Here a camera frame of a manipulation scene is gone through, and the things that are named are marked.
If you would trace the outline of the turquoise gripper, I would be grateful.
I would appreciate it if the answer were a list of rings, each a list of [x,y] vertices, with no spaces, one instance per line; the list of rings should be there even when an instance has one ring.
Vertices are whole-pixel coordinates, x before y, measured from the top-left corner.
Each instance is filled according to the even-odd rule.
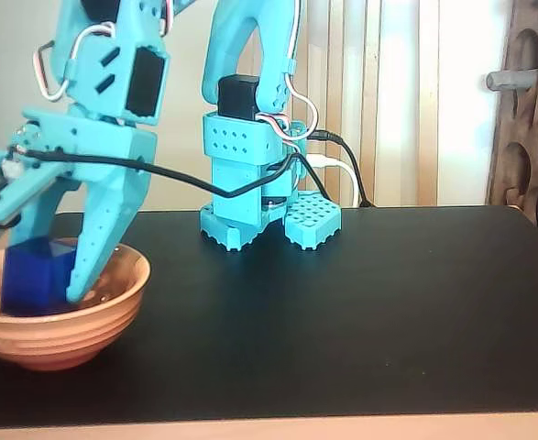
[[[25,124],[11,138],[11,182],[52,185],[25,205],[8,245],[45,237],[63,195],[86,184],[82,230],[66,291],[68,301],[78,302],[99,278],[148,194],[146,171],[111,160],[151,164],[157,135],[37,108],[25,109],[23,116]]]

